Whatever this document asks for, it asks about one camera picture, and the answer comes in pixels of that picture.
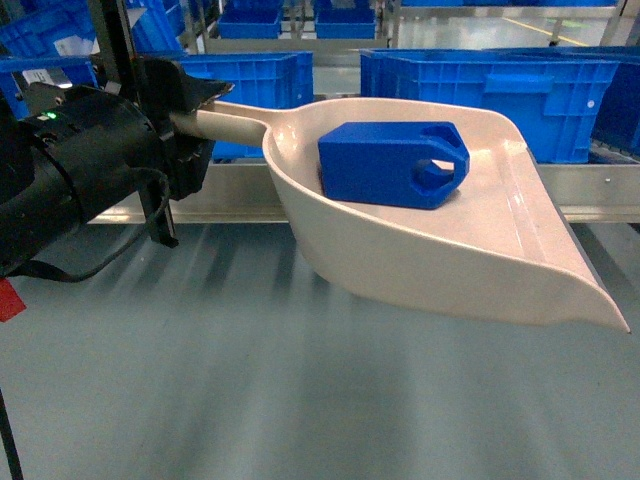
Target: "blue block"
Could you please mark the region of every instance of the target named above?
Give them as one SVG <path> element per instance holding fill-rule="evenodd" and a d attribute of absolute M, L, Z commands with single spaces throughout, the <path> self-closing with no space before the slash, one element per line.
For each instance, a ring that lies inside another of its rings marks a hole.
<path fill-rule="evenodd" d="M 469 173 L 469 152 L 449 122 L 345 123 L 318 149 L 332 200 L 434 209 Z"/>

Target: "hole in blue block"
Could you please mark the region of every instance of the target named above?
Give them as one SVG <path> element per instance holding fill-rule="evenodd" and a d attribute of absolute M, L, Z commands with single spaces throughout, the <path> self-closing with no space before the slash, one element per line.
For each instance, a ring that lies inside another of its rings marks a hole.
<path fill-rule="evenodd" d="M 429 127 L 425 127 L 422 129 L 422 132 L 420 132 L 420 135 L 423 137 L 441 138 L 453 148 L 460 148 L 460 145 L 462 145 L 460 138 L 455 134 L 451 127 L 447 125 L 431 125 Z"/>
<path fill-rule="evenodd" d="M 431 195 L 440 187 L 453 181 L 451 169 L 441 168 L 433 160 L 418 160 L 411 169 L 411 186 L 420 195 Z"/>

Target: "blue storage crate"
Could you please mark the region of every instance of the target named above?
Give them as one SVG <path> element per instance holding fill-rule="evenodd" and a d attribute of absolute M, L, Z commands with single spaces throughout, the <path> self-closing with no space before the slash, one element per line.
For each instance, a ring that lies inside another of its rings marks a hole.
<path fill-rule="evenodd" d="M 402 0 L 404 7 L 461 7 L 462 0 Z"/>
<path fill-rule="evenodd" d="M 222 38 L 278 38 L 282 10 L 235 10 L 228 8 L 218 21 Z"/>
<path fill-rule="evenodd" d="M 467 7 L 504 7 L 511 4 L 511 0 L 464 0 Z"/>
<path fill-rule="evenodd" d="M 372 48 L 360 50 L 360 95 L 363 97 L 380 97 L 384 91 L 385 78 L 392 77 L 393 72 L 382 65 L 391 57 L 424 58 L 426 52 L 445 52 L 459 50 L 416 50 L 413 48 Z"/>
<path fill-rule="evenodd" d="M 278 10 L 284 0 L 231 0 L 229 4 L 235 10 Z"/>
<path fill-rule="evenodd" d="M 29 116 L 29 110 L 23 100 L 18 100 L 16 95 L 20 89 L 13 79 L 13 73 L 22 73 L 28 70 L 43 70 L 61 68 L 73 85 L 91 85 L 98 87 L 98 82 L 93 73 L 91 62 L 86 57 L 53 57 L 40 59 L 0 59 L 0 89 L 4 94 L 11 110 L 16 118 Z"/>
<path fill-rule="evenodd" d="M 592 137 L 640 155 L 640 57 L 615 58 L 620 66 L 604 94 Z"/>
<path fill-rule="evenodd" d="M 161 0 L 126 3 L 130 8 L 147 8 L 132 29 L 140 52 L 180 49 Z M 96 38 L 86 0 L 52 0 L 45 10 L 0 28 L 0 41 L 12 54 L 21 57 L 63 55 L 65 39 L 73 36 L 89 42 Z"/>
<path fill-rule="evenodd" d="M 332 8 L 370 8 L 370 6 L 369 0 L 314 0 L 313 2 L 313 9 L 316 12 Z"/>
<path fill-rule="evenodd" d="M 591 136 L 640 155 L 640 47 L 562 47 L 512 49 L 510 52 L 619 61 L 620 66 L 604 94 Z"/>
<path fill-rule="evenodd" d="M 205 14 L 211 6 L 211 2 L 212 0 L 202 0 L 202 8 Z M 164 10 L 167 12 L 167 14 L 169 14 L 170 10 L 173 11 L 173 8 L 175 6 L 178 6 L 180 9 L 182 9 L 182 7 L 180 7 L 180 0 L 162 0 L 162 4 L 164 5 Z M 196 0 L 189 0 L 189 12 L 191 13 L 191 18 L 200 18 L 200 11 L 198 8 L 198 2 Z"/>
<path fill-rule="evenodd" d="M 538 0 L 540 7 L 610 7 L 616 0 Z"/>
<path fill-rule="evenodd" d="M 177 37 L 181 35 L 182 32 L 185 31 L 186 26 L 184 24 L 184 17 L 182 16 L 182 7 L 180 4 L 174 5 L 173 7 L 167 10 L 167 20 L 169 21 L 169 26 L 171 27 L 171 31 Z"/>
<path fill-rule="evenodd" d="M 218 79 L 235 85 L 226 102 L 287 109 L 313 100 L 310 52 L 189 55 L 179 59 L 193 77 Z M 260 158 L 262 149 L 216 142 L 215 159 Z"/>
<path fill-rule="evenodd" d="M 375 12 L 370 8 L 320 10 L 316 34 L 318 38 L 375 38 Z"/>
<path fill-rule="evenodd" d="M 585 163 L 591 131 L 618 66 L 496 52 L 390 57 L 382 96 L 494 110 L 520 129 L 541 163 Z"/>
<path fill-rule="evenodd" d="M 297 52 L 296 62 L 298 64 L 298 81 L 296 83 L 296 101 L 293 106 L 299 107 L 313 102 L 313 53 Z"/>
<path fill-rule="evenodd" d="M 125 0 L 125 4 L 127 8 L 147 9 L 131 29 L 137 51 L 143 53 L 181 50 L 162 0 Z"/>
<path fill-rule="evenodd" d="M 90 42 L 96 38 L 84 3 L 57 4 L 0 27 L 0 41 L 21 57 L 60 55 L 56 43 L 62 48 L 61 42 L 74 35 Z"/>

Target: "blue plastic bin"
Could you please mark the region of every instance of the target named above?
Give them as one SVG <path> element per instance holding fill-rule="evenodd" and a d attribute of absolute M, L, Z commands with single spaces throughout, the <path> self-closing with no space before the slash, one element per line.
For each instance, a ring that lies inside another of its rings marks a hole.
<path fill-rule="evenodd" d="M 278 10 L 284 0 L 231 0 L 229 3 L 235 10 Z"/>
<path fill-rule="evenodd" d="M 604 94 L 591 136 L 640 155 L 640 47 L 559 47 L 510 51 L 546 57 L 619 61 L 620 66 Z"/>
<path fill-rule="evenodd" d="M 182 16 L 182 7 L 180 6 L 180 4 L 174 5 L 166 12 L 171 31 L 176 37 L 178 35 L 181 35 L 186 29 L 186 26 L 184 24 L 184 17 Z"/>
<path fill-rule="evenodd" d="M 425 52 L 456 52 L 459 50 L 416 50 L 402 48 L 372 48 L 360 50 L 360 95 L 363 97 L 383 96 L 385 78 L 391 79 L 393 72 L 383 67 L 386 59 L 391 57 L 424 58 Z"/>
<path fill-rule="evenodd" d="M 375 38 L 375 12 L 370 8 L 320 10 L 316 34 L 318 38 Z"/>
<path fill-rule="evenodd" d="M 131 29 L 139 52 L 181 50 L 162 0 L 125 0 L 125 3 L 127 8 L 147 9 Z"/>
<path fill-rule="evenodd" d="M 207 13 L 207 10 L 211 6 L 211 1 L 212 0 L 202 0 L 202 8 L 204 9 L 205 13 Z M 162 4 L 164 5 L 164 9 L 168 15 L 169 11 L 173 10 L 173 7 L 175 7 L 176 5 L 180 7 L 180 0 L 162 0 Z M 189 11 L 191 13 L 191 18 L 200 18 L 198 2 L 196 0 L 189 0 Z"/>
<path fill-rule="evenodd" d="M 538 0 L 540 7 L 610 7 L 616 0 Z"/>
<path fill-rule="evenodd" d="M 370 8 L 370 6 L 369 0 L 313 0 L 313 9 L 316 12 L 332 8 Z"/>
<path fill-rule="evenodd" d="M 46 57 L 60 55 L 56 42 L 77 35 L 93 42 L 96 38 L 87 5 L 57 4 L 0 27 L 0 41 L 13 55 Z"/>
<path fill-rule="evenodd" d="M 18 100 L 16 95 L 20 89 L 13 79 L 13 73 L 22 73 L 28 70 L 42 70 L 61 68 L 73 85 L 91 85 L 98 87 L 93 73 L 91 62 L 86 57 L 53 57 L 39 59 L 0 59 L 0 89 L 4 94 L 13 114 L 21 119 L 29 116 L 29 110 L 23 100 Z"/>
<path fill-rule="evenodd" d="M 404 7 L 461 7 L 462 0 L 402 0 Z"/>
<path fill-rule="evenodd" d="M 511 4 L 511 0 L 464 0 L 467 7 L 504 7 Z"/>
<path fill-rule="evenodd" d="M 318 150 L 324 194 L 338 201 L 434 209 L 469 172 L 449 122 L 349 122 L 322 136 Z"/>
<path fill-rule="evenodd" d="M 227 8 L 218 29 L 222 38 L 278 38 L 282 30 L 282 10 L 235 10 Z"/>
<path fill-rule="evenodd" d="M 509 117 L 540 163 L 586 163 L 617 62 L 496 52 L 390 57 L 381 96 L 485 108 Z"/>
<path fill-rule="evenodd" d="M 77 35 L 90 42 L 95 40 L 86 0 L 56 0 L 51 5 L 0 28 L 0 41 L 13 55 L 62 55 L 64 45 L 61 42 L 65 38 Z M 132 29 L 136 48 L 140 52 L 180 50 L 162 0 L 127 0 L 127 5 L 131 8 L 147 8 Z"/>
<path fill-rule="evenodd" d="M 313 101 L 310 52 L 189 55 L 179 61 L 191 76 L 233 83 L 226 102 L 287 109 Z M 260 148 L 228 142 L 217 142 L 213 152 L 215 159 L 262 156 Z"/>

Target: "dustpan handle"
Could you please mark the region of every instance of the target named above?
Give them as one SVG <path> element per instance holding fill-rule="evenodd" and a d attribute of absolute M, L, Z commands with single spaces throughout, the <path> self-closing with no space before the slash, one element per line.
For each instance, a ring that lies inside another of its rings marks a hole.
<path fill-rule="evenodd" d="M 260 147 L 270 120 L 277 114 L 276 110 L 216 102 L 209 110 L 172 113 L 171 120 L 187 135 Z"/>

